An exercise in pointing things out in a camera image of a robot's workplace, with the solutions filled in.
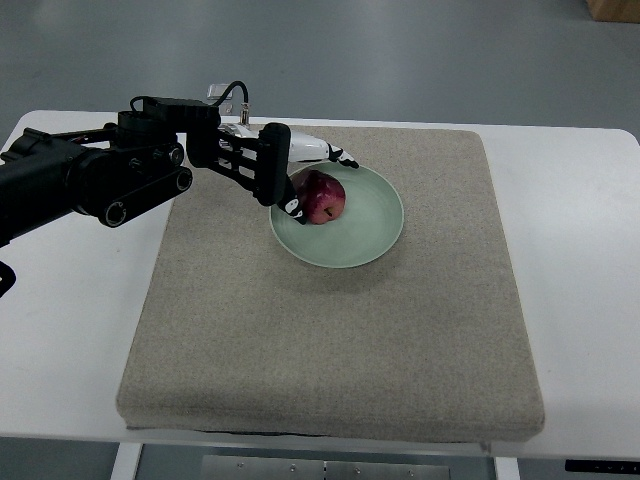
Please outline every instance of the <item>red apple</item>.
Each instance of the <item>red apple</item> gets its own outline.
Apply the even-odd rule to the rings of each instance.
[[[311,223],[322,225],[338,218],[347,196],[340,182],[318,170],[303,170],[292,178],[302,205],[302,213]]]

